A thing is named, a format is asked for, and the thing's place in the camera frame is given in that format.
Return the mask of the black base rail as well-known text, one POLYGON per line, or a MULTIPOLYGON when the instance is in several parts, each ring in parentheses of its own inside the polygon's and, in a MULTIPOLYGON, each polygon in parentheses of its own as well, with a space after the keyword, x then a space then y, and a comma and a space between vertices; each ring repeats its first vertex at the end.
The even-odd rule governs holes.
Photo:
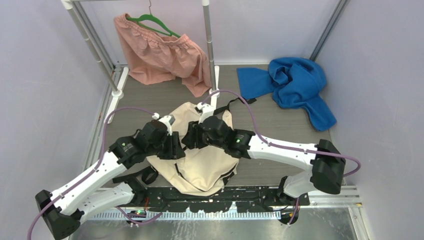
POLYGON ((277 186, 226 186, 209 196, 183 194, 174 187, 149 187, 144 190, 140 203, 127 203, 120 207, 152 212, 182 213, 190 210, 192 213, 225 213, 235 205, 237 213, 261 213, 295 204, 295 199, 282 198, 282 191, 277 186))

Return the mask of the blue cloth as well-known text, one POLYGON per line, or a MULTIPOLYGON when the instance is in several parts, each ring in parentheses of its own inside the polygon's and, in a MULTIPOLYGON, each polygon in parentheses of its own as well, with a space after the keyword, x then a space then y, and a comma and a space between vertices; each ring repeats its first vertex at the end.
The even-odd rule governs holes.
POLYGON ((336 117, 320 96, 327 85, 327 77, 316 62, 300 57, 273 59, 266 70, 239 67, 237 77, 241 96, 255 99, 271 94, 282 109, 303 109, 317 131, 327 131, 336 117))

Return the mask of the pink garment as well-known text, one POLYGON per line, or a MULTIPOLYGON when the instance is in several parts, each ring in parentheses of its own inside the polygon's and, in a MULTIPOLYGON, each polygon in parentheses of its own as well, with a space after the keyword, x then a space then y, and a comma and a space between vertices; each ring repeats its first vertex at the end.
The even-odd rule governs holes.
POLYGON ((144 85, 181 78, 195 97, 209 91, 209 60, 194 41, 186 34, 161 36, 128 18, 125 13, 116 16, 113 23, 132 78, 144 85))

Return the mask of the cream canvas backpack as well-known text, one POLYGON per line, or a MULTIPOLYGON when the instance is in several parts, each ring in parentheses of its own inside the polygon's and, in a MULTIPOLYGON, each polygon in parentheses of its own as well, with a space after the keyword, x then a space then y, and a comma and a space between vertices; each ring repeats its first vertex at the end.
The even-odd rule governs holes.
POLYGON ((136 143, 137 129, 133 135, 120 137, 110 147, 126 168, 142 161, 148 166, 127 177, 140 177, 146 185, 151 184, 161 175, 180 193, 192 196, 209 196, 222 189, 228 180, 236 175, 239 159, 227 155, 222 149, 213 146, 185 149, 182 143, 188 130, 188 124, 198 121, 200 115, 194 109, 195 104, 185 102, 169 115, 154 114, 152 120, 158 120, 167 126, 168 136, 179 133, 179 139, 185 157, 170 160, 165 157, 144 156, 136 143))

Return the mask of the metal clothes rack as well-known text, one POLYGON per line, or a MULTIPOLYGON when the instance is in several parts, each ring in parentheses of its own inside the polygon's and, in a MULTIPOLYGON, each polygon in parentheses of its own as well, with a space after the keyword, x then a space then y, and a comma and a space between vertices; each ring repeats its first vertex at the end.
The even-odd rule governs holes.
POLYGON ((114 111, 123 98, 123 87, 128 76, 149 85, 174 80, 179 77, 195 97, 209 92, 210 106, 217 107, 219 66, 214 63, 210 2, 203 0, 207 52, 204 52, 187 35, 170 30, 151 13, 140 17, 128 14, 114 18, 123 53, 128 64, 122 70, 117 84, 108 78, 112 87, 111 103, 106 112, 105 123, 113 120, 114 111))

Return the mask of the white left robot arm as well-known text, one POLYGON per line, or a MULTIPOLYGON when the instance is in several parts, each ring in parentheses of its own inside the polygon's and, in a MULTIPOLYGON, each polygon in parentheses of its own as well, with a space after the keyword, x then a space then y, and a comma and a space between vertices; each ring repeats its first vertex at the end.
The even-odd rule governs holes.
POLYGON ((35 200, 54 239, 72 235, 82 223, 110 208, 141 206, 146 181, 136 174, 120 176, 146 157, 176 160, 185 156, 179 133, 172 130, 173 115, 155 117, 133 135, 118 138, 93 166, 52 192, 40 191, 35 200))

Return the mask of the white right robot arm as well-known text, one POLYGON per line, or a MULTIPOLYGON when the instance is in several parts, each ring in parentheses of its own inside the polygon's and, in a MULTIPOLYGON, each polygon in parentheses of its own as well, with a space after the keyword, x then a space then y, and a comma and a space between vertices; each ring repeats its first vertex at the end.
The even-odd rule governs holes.
POLYGON ((281 204, 291 205, 302 194, 315 190, 331 195, 341 192, 346 158, 330 141, 304 144, 263 137, 253 131, 231 128, 217 118, 214 108, 207 103, 199 103, 194 109, 199 119, 188 124, 182 139, 188 149, 213 146, 233 158, 271 160, 303 170, 281 179, 277 192, 281 204))

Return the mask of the metal corner pole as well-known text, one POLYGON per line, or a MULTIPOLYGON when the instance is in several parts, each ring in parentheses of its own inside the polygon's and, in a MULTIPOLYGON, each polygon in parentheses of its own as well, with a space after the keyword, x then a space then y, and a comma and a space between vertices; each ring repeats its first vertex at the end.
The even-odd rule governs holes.
POLYGON ((336 26, 338 20, 340 19, 340 17, 342 16, 345 8, 347 7, 347 5, 349 4, 350 0, 339 0, 336 4, 336 7, 334 8, 323 32, 321 33, 309 59, 312 61, 316 61, 316 59, 318 58, 320 52, 322 51, 325 43, 328 40, 328 37, 330 36, 330 34, 332 33, 334 27, 336 26))

